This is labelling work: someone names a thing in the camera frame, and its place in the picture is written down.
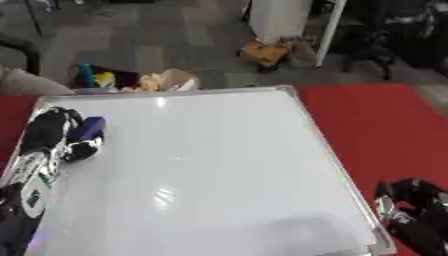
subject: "chair wheel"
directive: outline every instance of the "chair wheel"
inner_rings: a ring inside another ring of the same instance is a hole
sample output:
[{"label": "chair wheel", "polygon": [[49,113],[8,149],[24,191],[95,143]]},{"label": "chair wheel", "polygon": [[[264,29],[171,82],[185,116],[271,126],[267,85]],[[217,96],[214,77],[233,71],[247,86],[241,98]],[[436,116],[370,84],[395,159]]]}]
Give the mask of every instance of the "chair wheel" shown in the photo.
[{"label": "chair wheel", "polygon": [[270,72],[273,72],[273,71],[277,71],[278,70],[278,63],[277,64],[275,64],[275,65],[272,65],[272,66],[270,66],[270,67],[266,67],[266,66],[263,66],[263,65],[261,65],[261,64],[258,64],[257,65],[257,72],[258,73],[263,73],[263,74],[267,74],[267,73],[270,73]]}]

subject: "red carpet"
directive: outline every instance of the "red carpet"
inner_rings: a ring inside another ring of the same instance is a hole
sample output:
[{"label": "red carpet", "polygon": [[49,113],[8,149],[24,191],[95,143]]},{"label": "red carpet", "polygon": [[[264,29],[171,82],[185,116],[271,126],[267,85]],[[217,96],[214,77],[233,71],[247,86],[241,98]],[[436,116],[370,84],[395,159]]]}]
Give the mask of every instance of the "red carpet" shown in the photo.
[{"label": "red carpet", "polygon": [[22,134],[36,97],[0,97],[0,175]]},{"label": "red carpet", "polygon": [[[448,122],[410,87],[297,90],[369,204],[380,180],[417,177],[448,188]],[[412,255],[398,247],[399,255]]]}]

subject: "gray carpet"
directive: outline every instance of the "gray carpet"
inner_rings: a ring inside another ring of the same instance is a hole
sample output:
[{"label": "gray carpet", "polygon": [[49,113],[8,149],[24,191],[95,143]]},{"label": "gray carpet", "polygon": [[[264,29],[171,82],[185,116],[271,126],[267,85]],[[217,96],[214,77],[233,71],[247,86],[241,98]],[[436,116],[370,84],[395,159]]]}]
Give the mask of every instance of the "gray carpet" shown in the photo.
[{"label": "gray carpet", "polygon": [[[180,68],[196,73],[204,88],[382,82],[379,70],[368,62],[357,64],[351,73],[340,72],[337,55],[330,55],[318,69],[283,67],[271,74],[256,73],[254,66],[235,56],[253,38],[248,26],[238,22],[240,0],[157,0],[95,7],[69,1],[62,3],[61,10],[45,13],[42,4],[35,3],[45,34],[39,37],[24,7],[6,3],[0,5],[4,12],[0,30],[38,44],[42,75],[63,83],[76,62],[142,73]],[[23,67],[24,59],[0,49],[0,62]],[[393,81],[416,85],[431,102],[448,104],[448,80],[432,70],[399,63]]]}]

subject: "person's leg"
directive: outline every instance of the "person's leg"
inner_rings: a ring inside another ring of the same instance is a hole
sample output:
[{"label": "person's leg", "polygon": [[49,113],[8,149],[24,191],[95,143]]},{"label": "person's leg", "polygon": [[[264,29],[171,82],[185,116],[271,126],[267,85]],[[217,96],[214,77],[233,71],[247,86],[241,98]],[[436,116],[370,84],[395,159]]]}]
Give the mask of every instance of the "person's leg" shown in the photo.
[{"label": "person's leg", "polygon": [[21,69],[0,67],[0,95],[66,95],[73,91],[50,79]]}]

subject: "whiteboard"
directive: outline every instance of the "whiteboard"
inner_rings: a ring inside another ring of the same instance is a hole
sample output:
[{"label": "whiteboard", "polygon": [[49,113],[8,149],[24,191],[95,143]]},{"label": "whiteboard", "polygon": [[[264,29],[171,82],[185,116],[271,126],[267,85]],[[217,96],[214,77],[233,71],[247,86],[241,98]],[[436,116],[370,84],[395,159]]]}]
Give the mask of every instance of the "whiteboard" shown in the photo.
[{"label": "whiteboard", "polygon": [[105,117],[106,142],[62,170],[27,256],[303,256],[376,243],[284,91],[52,104]]}]

